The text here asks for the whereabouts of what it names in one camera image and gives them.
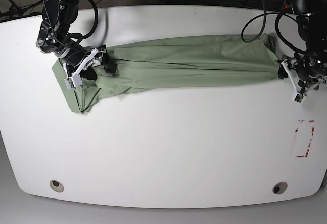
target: metal grommet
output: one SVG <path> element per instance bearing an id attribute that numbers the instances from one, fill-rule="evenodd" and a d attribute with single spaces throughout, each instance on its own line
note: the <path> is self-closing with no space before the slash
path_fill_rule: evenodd
<path id="1" fill-rule="evenodd" d="M 64 191 L 63 185 L 60 182 L 56 181 L 56 180 L 50 181 L 50 187 L 55 192 L 63 192 Z"/>
<path id="2" fill-rule="evenodd" d="M 272 192 L 273 194 L 281 195 L 286 191 L 286 189 L 287 189 L 287 183 L 279 182 L 272 188 Z"/>

